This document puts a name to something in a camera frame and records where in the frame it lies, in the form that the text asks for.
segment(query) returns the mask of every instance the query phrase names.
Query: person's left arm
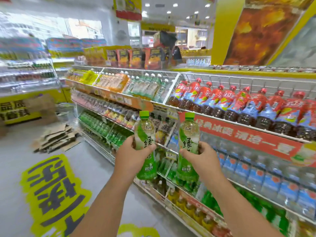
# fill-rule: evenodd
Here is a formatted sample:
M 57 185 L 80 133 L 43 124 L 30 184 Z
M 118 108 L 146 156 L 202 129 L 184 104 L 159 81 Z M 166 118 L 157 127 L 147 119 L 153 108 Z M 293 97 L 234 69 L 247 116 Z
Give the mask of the person's left arm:
M 143 150 L 135 150 L 133 139 L 134 136 L 128 137 L 118 149 L 111 178 L 71 237 L 116 237 L 128 188 L 146 157 L 156 149 L 156 145 L 150 145 Z

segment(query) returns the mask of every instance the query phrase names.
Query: green tea bottle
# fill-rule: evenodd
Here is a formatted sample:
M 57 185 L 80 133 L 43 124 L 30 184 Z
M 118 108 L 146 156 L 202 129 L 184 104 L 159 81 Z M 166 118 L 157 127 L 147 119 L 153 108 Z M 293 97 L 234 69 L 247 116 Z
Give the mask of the green tea bottle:
M 141 150 L 155 143 L 155 126 L 149 119 L 149 111 L 139 112 L 140 120 L 135 124 L 135 143 L 136 150 Z M 144 162 L 137 178 L 142 180 L 150 180 L 157 176 L 157 166 L 155 162 L 154 152 L 152 152 Z
M 194 121 L 194 113 L 186 112 L 185 121 L 180 124 L 179 147 L 198 154 L 198 143 L 200 140 L 200 130 Z M 179 179 L 197 182 L 199 175 L 193 169 L 192 164 L 179 154 L 177 175 Z

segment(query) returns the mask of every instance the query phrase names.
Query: hand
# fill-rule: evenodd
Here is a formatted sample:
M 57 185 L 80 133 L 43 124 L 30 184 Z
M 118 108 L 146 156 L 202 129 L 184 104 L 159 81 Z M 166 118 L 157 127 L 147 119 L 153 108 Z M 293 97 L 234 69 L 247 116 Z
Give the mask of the hand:
M 213 177 L 217 179 L 219 176 L 224 176 L 217 153 L 208 143 L 199 142 L 199 155 L 193 154 L 186 149 L 180 149 L 179 152 L 185 159 L 192 163 L 203 182 Z
M 137 173 L 141 170 L 147 156 L 156 149 L 156 145 L 149 145 L 142 150 L 133 148 L 134 135 L 128 137 L 118 149 L 115 156 L 114 176 L 123 178 L 131 185 Z

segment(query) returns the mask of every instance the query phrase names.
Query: pink beverage bottle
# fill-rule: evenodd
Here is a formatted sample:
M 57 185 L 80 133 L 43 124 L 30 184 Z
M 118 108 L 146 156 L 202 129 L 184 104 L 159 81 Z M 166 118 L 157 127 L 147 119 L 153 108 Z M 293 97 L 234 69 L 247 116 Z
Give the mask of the pink beverage bottle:
M 282 98 L 284 91 L 275 92 L 274 96 L 270 96 L 267 100 L 265 108 L 259 113 L 256 127 L 264 130 L 270 130 L 272 125 L 281 112 L 285 100 Z
M 214 89 L 212 93 L 210 93 L 209 98 L 203 105 L 203 114 L 211 116 L 215 105 L 219 102 L 224 94 L 224 86 L 219 85 L 218 88 Z
M 274 131 L 283 135 L 295 136 L 294 127 L 302 118 L 305 102 L 305 92 L 296 91 L 292 98 L 286 100 L 286 104 L 276 119 Z
M 245 108 L 248 100 L 250 99 L 249 91 L 250 87 L 245 87 L 242 91 L 239 91 L 234 101 L 227 108 L 227 111 L 224 115 L 225 120 L 237 121 L 241 111 Z
M 180 105 L 180 98 L 183 96 L 188 82 L 186 80 L 182 80 L 179 85 L 176 87 L 175 91 L 172 92 L 168 99 L 168 105 L 179 107 Z
M 191 106 L 193 105 L 193 102 L 195 98 L 199 95 L 200 89 L 201 89 L 201 79 L 197 78 L 195 82 L 191 83 L 188 88 L 186 89 L 186 92 L 183 95 L 183 101 L 180 104 L 181 109 L 190 110 Z
M 206 85 L 208 87 L 201 87 L 199 96 L 195 99 L 194 104 L 192 106 L 192 111 L 197 113 L 202 113 L 203 105 L 209 98 L 209 95 L 212 93 L 210 87 L 212 86 L 211 82 L 207 82 Z
M 234 101 L 236 94 L 236 86 L 230 86 L 229 90 L 225 91 L 221 100 L 216 104 L 212 115 L 217 118 L 223 119 L 224 113 L 230 104 Z
M 297 138 L 315 141 L 316 139 L 316 100 L 306 100 L 306 112 L 298 123 Z
M 250 100 L 247 102 L 246 107 L 242 110 L 238 118 L 238 123 L 244 125 L 255 126 L 258 113 L 262 110 L 267 102 L 265 93 L 267 89 L 262 88 L 257 94 L 252 94 Z

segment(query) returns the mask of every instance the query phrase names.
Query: black and orange package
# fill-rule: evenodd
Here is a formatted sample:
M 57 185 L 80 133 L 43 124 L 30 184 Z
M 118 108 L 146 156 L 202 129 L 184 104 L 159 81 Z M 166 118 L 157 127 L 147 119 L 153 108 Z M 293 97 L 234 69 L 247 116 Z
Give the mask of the black and orange package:
M 130 57 L 128 54 L 128 49 L 117 49 L 116 54 L 118 56 L 118 67 L 119 68 L 129 68 L 130 67 Z
M 146 48 L 145 69 L 161 70 L 166 61 L 166 55 L 162 48 Z
M 118 59 L 115 50 L 106 50 L 107 59 L 111 61 L 112 67 L 118 67 Z
M 133 48 L 128 50 L 130 53 L 130 68 L 141 69 L 143 68 L 143 51 L 140 48 Z

